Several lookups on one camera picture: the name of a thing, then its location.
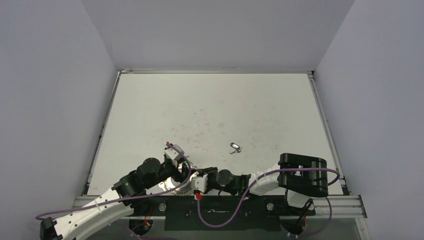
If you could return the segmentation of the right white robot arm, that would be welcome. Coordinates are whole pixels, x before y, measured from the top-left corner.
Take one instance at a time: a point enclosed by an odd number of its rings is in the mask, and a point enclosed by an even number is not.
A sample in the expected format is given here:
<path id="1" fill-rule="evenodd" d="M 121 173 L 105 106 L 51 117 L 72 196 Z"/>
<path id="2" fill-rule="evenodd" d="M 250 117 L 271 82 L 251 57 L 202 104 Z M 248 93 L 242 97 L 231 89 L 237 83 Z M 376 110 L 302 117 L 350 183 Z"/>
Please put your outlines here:
<path id="1" fill-rule="evenodd" d="M 265 171 L 248 175 L 234 175 L 227 169 L 216 167 L 199 169 L 191 179 L 195 193 L 207 194 L 211 190 L 231 195 L 263 196 L 278 188 L 285 189 L 287 197 L 282 207 L 290 215 L 300 211 L 309 198 L 329 195 L 326 160 L 319 157 L 283 153 L 278 163 Z"/>

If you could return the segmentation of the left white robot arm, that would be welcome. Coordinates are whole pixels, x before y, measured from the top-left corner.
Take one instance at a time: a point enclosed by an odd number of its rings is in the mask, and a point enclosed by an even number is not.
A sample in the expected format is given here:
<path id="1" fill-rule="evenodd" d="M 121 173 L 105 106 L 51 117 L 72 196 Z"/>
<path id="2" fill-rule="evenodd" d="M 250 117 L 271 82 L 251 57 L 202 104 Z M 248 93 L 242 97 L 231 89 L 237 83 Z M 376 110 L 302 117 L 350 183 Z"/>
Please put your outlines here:
<path id="1" fill-rule="evenodd" d="M 37 216 L 40 220 L 39 237 L 42 240 L 85 240 L 111 223 L 132 214 L 144 215 L 149 210 L 147 190 L 173 178 L 187 183 L 192 173 L 191 163 L 181 157 L 166 158 L 160 162 L 147 158 L 137 169 L 123 176 L 106 192 L 81 208 L 62 210 L 62 217 L 51 213 Z"/>

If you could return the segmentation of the key with black head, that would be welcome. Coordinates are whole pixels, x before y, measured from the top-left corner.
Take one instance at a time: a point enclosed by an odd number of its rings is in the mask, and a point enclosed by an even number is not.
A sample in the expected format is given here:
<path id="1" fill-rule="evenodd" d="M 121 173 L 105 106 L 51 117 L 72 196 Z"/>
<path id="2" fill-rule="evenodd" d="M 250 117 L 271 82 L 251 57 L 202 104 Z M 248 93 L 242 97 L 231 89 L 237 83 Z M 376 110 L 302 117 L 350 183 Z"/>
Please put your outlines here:
<path id="1" fill-rule="evenodd" d="M 242 151 L 241 146 L 236 144 L 235 142 L 231 142 L 230 147 L 233 148 L 233 151 L 229 153 L 230 155 L 238 154 Z"/>

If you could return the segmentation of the metal disc with keyrings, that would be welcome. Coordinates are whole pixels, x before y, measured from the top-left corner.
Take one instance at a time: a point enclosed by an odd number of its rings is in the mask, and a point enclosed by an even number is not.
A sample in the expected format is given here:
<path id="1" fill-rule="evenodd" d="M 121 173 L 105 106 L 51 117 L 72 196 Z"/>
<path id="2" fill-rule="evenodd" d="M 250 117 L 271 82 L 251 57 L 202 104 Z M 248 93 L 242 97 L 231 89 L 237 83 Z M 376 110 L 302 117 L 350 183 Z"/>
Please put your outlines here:
<path id="1" fill-rule="evenodd" d="M 169 194 L 172 194 L 176 197 L 187 197 L 187 196 L 193 195 L 194 190 L 191 187 L 191 184 L 192 184 L 191 181 L 194 177 L 197 176 L 197 168 L 198 168 L 197 166 L 191 165 L 191 173 L 190 173 L 190 177 L 188 181 L 182 184 L 178 188 L 176 187 L 179 186 L 181 183 L 175 181 L 171 177 L 167 178 L 165 181 L 160 182 L 158 184 L 158 187 L 162 189 L 163 191 L 168 191 L 168 190 L 176 188 L 175 190 L 172 190 L 169 192 Z"/>

